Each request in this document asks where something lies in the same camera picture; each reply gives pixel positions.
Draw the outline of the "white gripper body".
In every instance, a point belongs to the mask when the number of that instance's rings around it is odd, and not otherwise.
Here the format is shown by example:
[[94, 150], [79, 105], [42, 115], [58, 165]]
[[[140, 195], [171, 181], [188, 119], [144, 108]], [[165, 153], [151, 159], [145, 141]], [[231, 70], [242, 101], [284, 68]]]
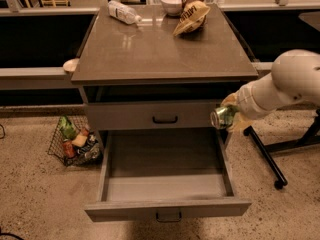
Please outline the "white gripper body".
[[236, 104], [246, 118], [261, 119], [275, 110], [272, 93], [273, 88], [270, 82], [252, 81], [236, 92]]

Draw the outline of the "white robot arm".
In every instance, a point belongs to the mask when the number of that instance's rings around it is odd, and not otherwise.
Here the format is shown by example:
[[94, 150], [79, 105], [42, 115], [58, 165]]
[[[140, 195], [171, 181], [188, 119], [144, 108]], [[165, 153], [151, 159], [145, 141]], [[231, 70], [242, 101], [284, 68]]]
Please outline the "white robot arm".
[[245, 129], [284, 106], [308, 101], [320, 105], [320, 55], [307, 50], [290, 50], [276, 58], [271, 71], [228, 95], [223, 106], [235, 106], [228, 131]]

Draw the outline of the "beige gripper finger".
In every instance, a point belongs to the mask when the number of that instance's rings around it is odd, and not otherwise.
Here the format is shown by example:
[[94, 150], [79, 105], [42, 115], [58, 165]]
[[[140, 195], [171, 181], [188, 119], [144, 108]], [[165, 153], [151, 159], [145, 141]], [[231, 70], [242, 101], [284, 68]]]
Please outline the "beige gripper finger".
[[235, 93], [229, 94], [222, 102], [222, 106], [236, 106], [237, 105], [237, 95]]
[[253, 121], [244, 116], [241, 112], [237, 112], [234, 117], [230, 127], [227, 128], [228, 132], [243, 131], [249, 126], [251, 126]]

